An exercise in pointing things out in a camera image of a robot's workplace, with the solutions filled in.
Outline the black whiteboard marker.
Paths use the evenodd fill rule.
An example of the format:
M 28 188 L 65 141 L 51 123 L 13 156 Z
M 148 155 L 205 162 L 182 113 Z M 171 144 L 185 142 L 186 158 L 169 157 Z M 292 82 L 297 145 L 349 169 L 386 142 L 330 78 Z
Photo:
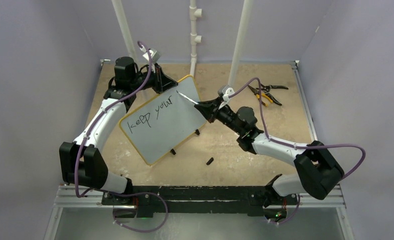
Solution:
M 184 95 L 183 93 L 181 93 L 181 92 L 179 92 L 179 91 L 177 91 L 177 93 L 178 93 L 181 97 L 183 97 L 184 99 L 186 99 L 187 101 L 191 102 L 192 104 L 194 104 L 194 105 L 197 105 L 197 104 L 198 104 L 198 102 L 192 100 L 191 98 L 189 98 L 188 96 Z

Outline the yellow framed whiteboard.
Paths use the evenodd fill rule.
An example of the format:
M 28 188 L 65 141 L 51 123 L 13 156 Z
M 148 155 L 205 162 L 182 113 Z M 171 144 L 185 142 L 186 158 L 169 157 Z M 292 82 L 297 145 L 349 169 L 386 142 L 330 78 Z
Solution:
M 149 166 L 207 122 L 177 91 L 200 101 L 194 78 L 187 75 L 178 81 L 177 87 L 151 98 L 119 122 L 124 135 Z

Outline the black marker cap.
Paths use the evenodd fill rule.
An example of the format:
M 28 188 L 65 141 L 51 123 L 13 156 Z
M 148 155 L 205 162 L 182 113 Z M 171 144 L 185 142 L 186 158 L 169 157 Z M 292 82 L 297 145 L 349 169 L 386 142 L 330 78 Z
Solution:
M 214 161 L 214 158 L 211 157 L 211 158 L 209 159 L 209 161 L 206 163 L 206 165 L 210 165 L 213 161 Z

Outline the black metal whiteboard stand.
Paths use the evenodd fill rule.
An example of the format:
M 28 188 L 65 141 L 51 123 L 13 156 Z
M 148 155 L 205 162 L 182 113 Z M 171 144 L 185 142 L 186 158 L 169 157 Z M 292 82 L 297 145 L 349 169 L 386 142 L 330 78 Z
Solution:
M 191 135 L 189 135 L 187 138 L 185 138 L 184 140 L 182 140 L 181 142 L 179 142 L 175 147 L 173 147 L 172 149 L 170 149 L 169 153 L 171 153 L 172 155 L 176 155 L 177 152 L 176 150 L 178 148 L 180 148 L 183 144 L 185 144 L 187 141 L 189 141 L 191 138 L 193 137 L 198 137 L 200 136 L 200 130 L 196 129 Z

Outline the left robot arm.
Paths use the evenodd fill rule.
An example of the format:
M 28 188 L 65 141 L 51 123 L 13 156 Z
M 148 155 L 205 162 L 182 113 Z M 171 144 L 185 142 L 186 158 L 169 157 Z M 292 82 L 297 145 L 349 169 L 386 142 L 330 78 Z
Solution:
M 78 137 L 61 144 L 59 156 L 65 183 L 112 192 L 120 204 L 126 205 L 134 197 L 132 181 L 109 171 L 102 148 L 115 125 L 131 108 L 138 91 L 152 89 L 161 94 L 178 86 L 178 82 L 165 75 L 159 64 L 152 62 L 138 67 L 128 56 L 116 59 L 114 73 L 98 112 Z

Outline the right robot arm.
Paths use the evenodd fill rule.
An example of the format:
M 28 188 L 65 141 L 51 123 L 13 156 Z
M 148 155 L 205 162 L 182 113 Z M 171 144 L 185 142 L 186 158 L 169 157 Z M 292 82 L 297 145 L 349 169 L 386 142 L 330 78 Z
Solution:
M 257 118 L 251 107 L 242 106 L 233 111 L 229 105 L 221 106 L 220 100 L 214 99 L 198 102 L 194 108 L 208 122 L 218 120 L 237 133 L 237 142 L 243 151 L 272 157 L 295 167 L 296 174 L 279 174 L 266 185 L 265 196 L 269 204 L 300 193 L 323 200 L 344 177 L 342 167 L 323 143 L 304 144 L 267 137 L 256 126 Z

